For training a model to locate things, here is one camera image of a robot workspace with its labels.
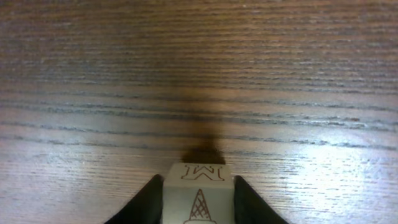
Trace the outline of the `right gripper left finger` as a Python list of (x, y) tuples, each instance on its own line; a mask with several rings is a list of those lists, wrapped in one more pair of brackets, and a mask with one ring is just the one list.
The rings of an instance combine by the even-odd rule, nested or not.
[(156, 174), (104, 224), (160, 224), (164, 178)]

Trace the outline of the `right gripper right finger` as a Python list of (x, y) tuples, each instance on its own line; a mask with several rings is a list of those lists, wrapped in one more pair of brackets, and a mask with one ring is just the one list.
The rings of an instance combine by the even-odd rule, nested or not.
[(240, 175), (234, 177), (233, 204), (235, 224), (288, 224)]

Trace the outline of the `letter M wood block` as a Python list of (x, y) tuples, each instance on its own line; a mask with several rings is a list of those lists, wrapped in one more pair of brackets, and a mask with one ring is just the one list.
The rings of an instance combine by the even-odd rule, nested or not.
[(234, 183), (223, 164), (174, 164), (164, 180), (163, 224), (234, 224)]

